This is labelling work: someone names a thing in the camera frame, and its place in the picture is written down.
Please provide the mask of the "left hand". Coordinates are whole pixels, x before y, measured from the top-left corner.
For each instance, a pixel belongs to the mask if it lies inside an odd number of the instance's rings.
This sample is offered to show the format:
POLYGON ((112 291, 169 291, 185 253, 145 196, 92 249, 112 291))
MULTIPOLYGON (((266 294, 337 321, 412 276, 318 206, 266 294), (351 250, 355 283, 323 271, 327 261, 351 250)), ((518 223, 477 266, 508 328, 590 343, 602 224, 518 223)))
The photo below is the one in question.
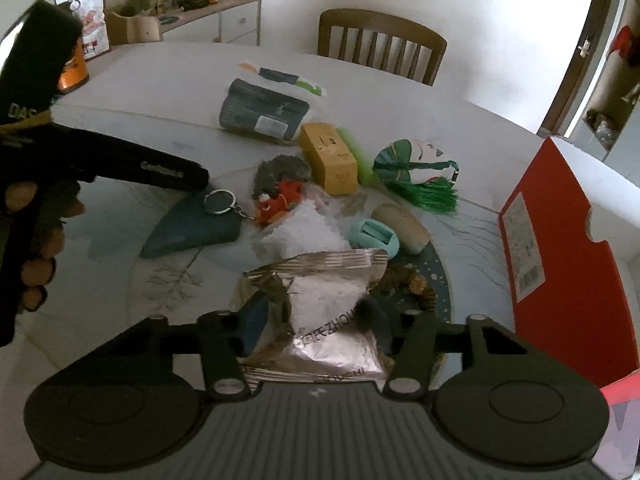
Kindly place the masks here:
POLYGON ((1 307, 6 310, 37 311, 48 298, 47 284, 55 277, 56 256, 65 246, 64 219, 83 214, 86 207, 78 198, 80 185, 75 180, 63 180, 54 190, 40 190, 34 182, 16 182, 4 191, 3 209, 9 214, 24 212, 27 228, 23 233, 10 234, 16 241, 12 256, 16 270, 1 285, 1 307), (49 226, 36 226, 38 214, 30 208, 35 200, 51 205, 58 213, 49 226))

